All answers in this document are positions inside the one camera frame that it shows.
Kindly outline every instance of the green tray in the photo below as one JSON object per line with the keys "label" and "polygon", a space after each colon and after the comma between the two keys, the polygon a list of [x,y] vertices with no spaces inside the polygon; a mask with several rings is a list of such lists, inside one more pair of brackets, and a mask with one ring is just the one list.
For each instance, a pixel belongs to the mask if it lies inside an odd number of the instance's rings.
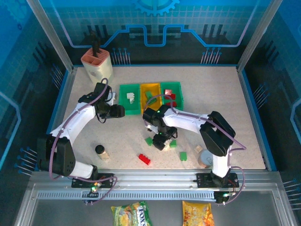
{"label": "green tray", "polygon": [[[183,110],[184,109],[184,98],[182,95],[181,84],[178,81],[173,82],[162,82],[161,83],[161,93],[164,94],[166,89],[171,89],[175,94],[175,102],[177,103],[176,109]],[[169,99],[165,99],[162,97],[163,104],[170,102]]]}
{"label": "green tray", "polygon": [[[134,102],[130,104],[127,93],[134,93]],[[126,115],[141,114],[140,109],[140,84],[120,85],[119,89],[119,105],[122,105],[126,111]]]}

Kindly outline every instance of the white tabletop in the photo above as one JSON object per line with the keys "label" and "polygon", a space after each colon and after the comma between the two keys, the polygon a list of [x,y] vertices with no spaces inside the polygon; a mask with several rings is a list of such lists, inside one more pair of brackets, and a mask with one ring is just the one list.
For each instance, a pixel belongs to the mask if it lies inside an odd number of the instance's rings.
{"label": "white tabletop", "polygon": [[[181,82],[184,111],[199,114],[218,111],[236,131],[235,138],[247,147],[246,151],[233,153],[231,165],[244,169],[265,168],[235,67],[114,67],[113,71],[114,79],[109,85],[117,95],[120,84]],[[94,88],[85,68],[79,68],[65,118],[74,110],[78,99]],[[206,148],[202,137],[183,129],[178,129],[178,133],[175,149],[159,151],[144,141],[147,137],[153,137],[154,133],[147,131],[142,115],[109,119],[105,124],[94,118],[78,135],[73,150],[78,161],[94,164],[99,169],[201,168],[194,148],[197,145]],[[102,161],[95,153],[97,145],[105,147],[110,156],[108,162]],[[179,153],[183,151],[187,152],[187,161],[180,161]],[[149,166],[138,159],[141,153],[151,160]]]}

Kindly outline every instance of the red lego brick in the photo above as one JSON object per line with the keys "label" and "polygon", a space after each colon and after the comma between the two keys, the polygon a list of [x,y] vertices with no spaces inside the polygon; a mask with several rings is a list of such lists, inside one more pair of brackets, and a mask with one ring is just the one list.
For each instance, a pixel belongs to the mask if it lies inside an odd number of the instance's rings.
{"label": "red lego brick", "polygon": [[164,94],[165,95],[171,95],[173,93],[173,91],[171,90],[171,89],[166,89],[165,91],[164,91]]}
{"label": "red lego brick", "polygon": [[138,157],[139,157],[139,159],[140,159],[141,161],[143,161],[146,165],[149,165],[149,164],[151,163],[151,160],[150,160],[148,157],[146,157],[145,155],[143,155],[143,154],[140,154]]}
{"label": "red lego brick", "polygon": [[168,95],[168,96],[170,96],[173,100],[175,100],[175,94],[172,93],[171,95]]}
{"label": "red lego brick", "polygon": [[175,101],[173,102],[173,107],[177,107],[177,103]]}

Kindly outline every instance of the yellow tray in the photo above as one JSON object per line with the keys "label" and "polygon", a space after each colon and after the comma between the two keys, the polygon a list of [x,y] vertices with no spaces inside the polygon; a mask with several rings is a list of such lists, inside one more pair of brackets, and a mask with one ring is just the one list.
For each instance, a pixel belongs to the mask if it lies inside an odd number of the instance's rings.
{"label": "yellow tray", "polygon": [[[144,107],[147,102],[147,98],[145,95],[146,91],[150,91],[152,96],[156,96],[161,94],[161,86],[160,83],[147,83],[147,84],[141,84],[140,85],[140,97],[141,97],[141,114],[143,114]],[[153,110],[158,110],[162,105],[162,97],[158,97],[157,101],[153,103],[152,105],[149,105]]]}

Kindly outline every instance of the food package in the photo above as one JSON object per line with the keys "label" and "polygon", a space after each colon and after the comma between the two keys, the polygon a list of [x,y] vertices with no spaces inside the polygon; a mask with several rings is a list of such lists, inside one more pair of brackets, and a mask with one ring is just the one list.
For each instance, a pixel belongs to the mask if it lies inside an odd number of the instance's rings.
{"label": "food package", "polygon": [[145,201],[132,205],[112,206],[113,226],[152,226]]}
{"label": "food package", "polygon": [[183,226],[214,226],[211,204],[183,201]]}

